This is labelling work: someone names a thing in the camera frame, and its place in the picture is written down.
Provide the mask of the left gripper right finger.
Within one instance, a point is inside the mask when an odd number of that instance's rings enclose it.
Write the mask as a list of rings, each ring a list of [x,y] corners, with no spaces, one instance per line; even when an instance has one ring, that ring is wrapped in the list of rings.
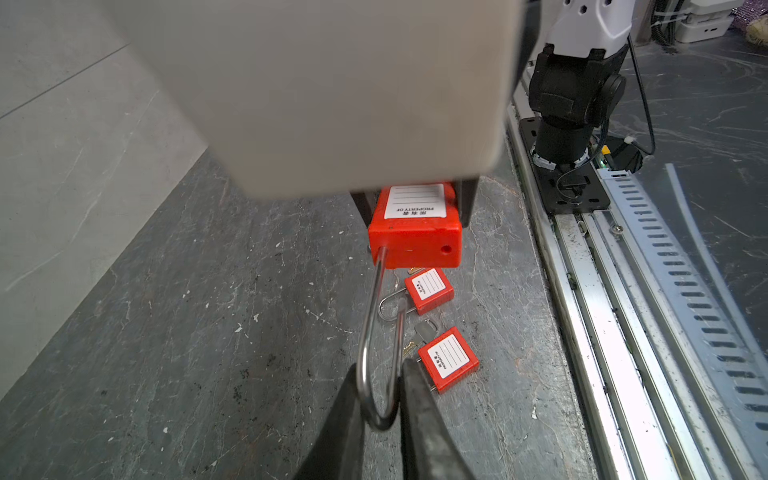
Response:
[[[399,387],[403,478],[474,479],[417,361],[403,361]]]

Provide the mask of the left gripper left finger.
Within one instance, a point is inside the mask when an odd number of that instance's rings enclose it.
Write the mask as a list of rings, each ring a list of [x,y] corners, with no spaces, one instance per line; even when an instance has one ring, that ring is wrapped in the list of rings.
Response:
[[[352,364],[322,429],[294,479],[361,479],[365,420]]]

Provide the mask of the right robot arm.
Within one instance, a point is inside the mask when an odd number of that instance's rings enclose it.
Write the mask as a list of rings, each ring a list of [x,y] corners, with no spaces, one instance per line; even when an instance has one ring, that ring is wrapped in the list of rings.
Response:
[[[540,116],[532,161],[568,172],[592,161],[606,142],[625,88],[620,69],[631,49],[633,1],[560,1],[529,83]]]

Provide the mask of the red padlock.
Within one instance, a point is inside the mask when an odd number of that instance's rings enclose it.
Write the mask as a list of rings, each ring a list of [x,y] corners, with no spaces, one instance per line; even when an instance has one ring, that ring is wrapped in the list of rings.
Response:
[[[378,304],[378,317],[393,322],[396,316],[387,316],[384,306],[391,300],[404,299],[406,313],[416,312],[423,316],[448,303],[455,297],[455,290],[441,268],[430,268],[411,275],[404,280],[404,287],[384,296]]]
[[[458,267],[462,255],[462,230],[457,195],[448,182],[393,186],[380,192],[368,223],[375,274],[356,361],[356,387],[362,415],[377,431],[391,428],[397,416],[405,321],[405,313],[399,312],[387,403],[380,412],[373,394],[369,356],[384,273],[387,269],[409,267]]]
[[[478,357],[458,330],[451,327],[418,350],[433,389],[442,394],[480,365]]]

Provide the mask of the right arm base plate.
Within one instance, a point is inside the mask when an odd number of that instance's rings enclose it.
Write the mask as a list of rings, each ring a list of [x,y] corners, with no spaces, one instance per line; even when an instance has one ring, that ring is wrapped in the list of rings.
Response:
[[[533,158],[539,119],[523,118],[518,127],[547,214],[583,214],[610,207],[611,200],[592,163],[585,163],[568,172],[537,166]]]

